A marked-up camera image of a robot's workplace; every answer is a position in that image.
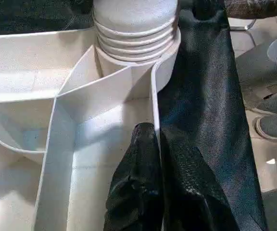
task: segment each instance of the floor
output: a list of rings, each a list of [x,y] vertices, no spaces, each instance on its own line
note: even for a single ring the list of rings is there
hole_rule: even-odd
[[[230,19],[231,25],[246,25],[250,20]],[[277,36],[277,17],[257,20],[250,33],[259,45],[266,39]],[[251,37],[244,32],[231,32],[232,45],[235,57],[254,47]],[[277,142],[271,142],[261,138],[253,128],[255,120],[261,115],[252,111],[246,111],[249,122],[250,135],[254,157],[262,192],[277,188]]]

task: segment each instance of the white cylinder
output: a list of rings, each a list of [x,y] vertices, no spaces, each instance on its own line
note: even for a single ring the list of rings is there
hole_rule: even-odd
[[[177,12],[178,0],[94,0],[99,45],[122,61],[156,59],[173,43]]]

